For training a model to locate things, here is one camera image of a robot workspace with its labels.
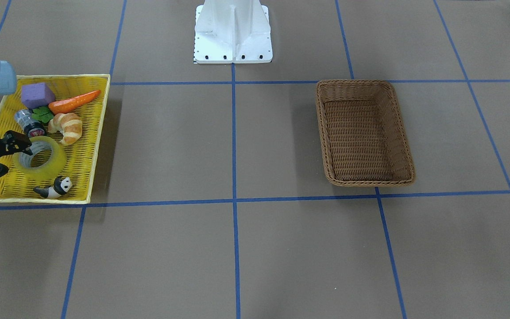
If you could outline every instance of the yellow tape roll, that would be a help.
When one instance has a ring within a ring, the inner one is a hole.
[[[35,136],[30,138],[32,155],[25,153],[13,154],[14,166],[26,176],[32,179],[56,178],[66,165],[66,152],[55,140],[48,136]],[[39,167],[31,167],[31,162],[36,154],[42,151],[50,151],[50,158]]]

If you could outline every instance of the gray floor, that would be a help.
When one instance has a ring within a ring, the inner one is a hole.
[[[201,3],[0,0],[18,74],[113,81],[92,204],[0,206],[0,318],[510,318],[510,0],[263,0],[236,66],[192,63]],[[352,77],[412,186],[325,179],[314,84]]]

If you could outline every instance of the panda figurine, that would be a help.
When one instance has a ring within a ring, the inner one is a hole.
[[[55,199],[66,194],[72,188],[72,181],[70,177],[63,180],[62,176],[57,177],[54,180],[54,184],[48,187],[37,186],[33,188],[33,191],[42,196],[43,198]]]

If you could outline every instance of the purple cube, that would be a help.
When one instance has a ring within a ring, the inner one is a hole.
[[[27,109],[36,109],[54,102],[54,93],[46,83],[35,83],[21,87],[21,101]]]

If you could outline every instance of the carrot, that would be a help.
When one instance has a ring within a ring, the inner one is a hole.
[[[100,93],[101,91],[98,89],[97,91],[79,95],[77,97],[71,97],[70,99],[54,101],[48,105],[48,108],[55,115],[59,113],[71,113],[73,109],[76,109],[80,105],[84,105],[85,103],[95,99],[98,95],[100,95]]]

